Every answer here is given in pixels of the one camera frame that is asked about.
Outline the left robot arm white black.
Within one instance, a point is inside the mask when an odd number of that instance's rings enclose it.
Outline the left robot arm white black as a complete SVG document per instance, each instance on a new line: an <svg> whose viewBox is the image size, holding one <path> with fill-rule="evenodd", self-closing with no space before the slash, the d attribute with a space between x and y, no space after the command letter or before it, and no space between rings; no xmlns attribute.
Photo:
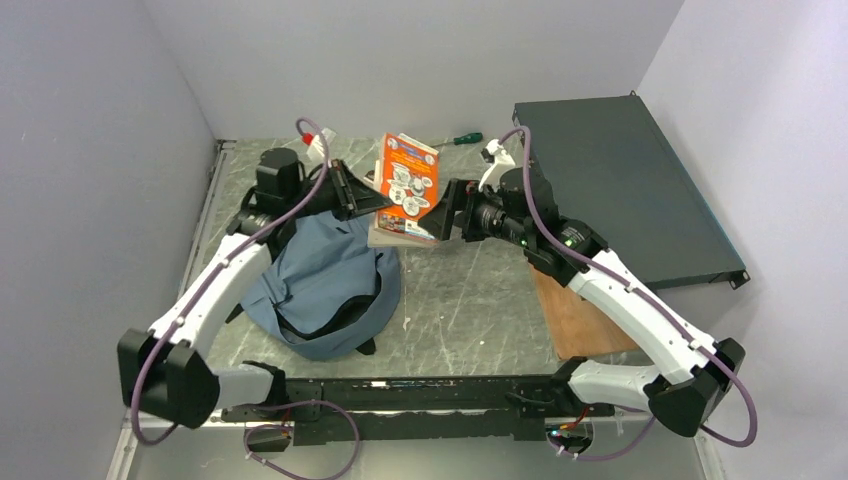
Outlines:
<svg viewBox="0 0 848 480"><path fill-rule="evenodd" d="M287 406L285 372L254 361L219 371L206 357L236 305L295 236L303 217L329 212L352 220L390 199L329 157L308 173L296 152L265 151L256 182L242 199L213 260L175 305L145 330L128 329L117 345L123 402L137 438L143 413L196 429L217 410L246 406L272 420Z"/></svg>

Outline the orange children's book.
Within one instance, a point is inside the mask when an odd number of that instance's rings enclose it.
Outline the orange children's book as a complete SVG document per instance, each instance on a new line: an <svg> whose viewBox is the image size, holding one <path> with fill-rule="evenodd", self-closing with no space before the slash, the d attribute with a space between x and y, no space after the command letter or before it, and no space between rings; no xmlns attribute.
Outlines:
<svg viewBox="0 0 848 480"><path fill-rule="evenodd" d="M430 247L436 239L418 226L438 202L439 155L427 164L423 152L387 133L375 164L373 186L392 205L378 210L368 234L371 247Z"/></svg>

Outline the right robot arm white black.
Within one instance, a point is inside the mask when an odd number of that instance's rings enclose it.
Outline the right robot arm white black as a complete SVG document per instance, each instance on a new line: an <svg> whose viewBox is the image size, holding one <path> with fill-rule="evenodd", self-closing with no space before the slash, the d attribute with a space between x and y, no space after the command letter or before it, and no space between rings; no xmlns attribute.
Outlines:
<svg viewBox="0 0 848 480"><path fill-rule="evenodd" d="M507 171L498 187L452 179L419 224L438 240L458 227L466 242L496 238L521 247L535 270L603 312L651 359L642 367L568 359L551 378L557 411L622 406L648 411L672 432L694 436L730 390L744 348L684 321L627 271L599 234L559 212L547 180L532 174L530 185L532 205L518 168Z"/></svg>

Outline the blue grey backpack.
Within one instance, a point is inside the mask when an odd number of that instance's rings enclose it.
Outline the blue grey backpack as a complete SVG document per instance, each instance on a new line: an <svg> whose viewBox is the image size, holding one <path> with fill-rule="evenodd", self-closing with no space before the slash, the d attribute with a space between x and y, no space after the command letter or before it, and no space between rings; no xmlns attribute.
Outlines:
<svg viewBox="0 0 848 480"><path fill-rule="evenodd" d="M371 247L369 215L303 217L285 250L247 290L241 313L298 355L373 355L402 293L398 252Z"/></svg>

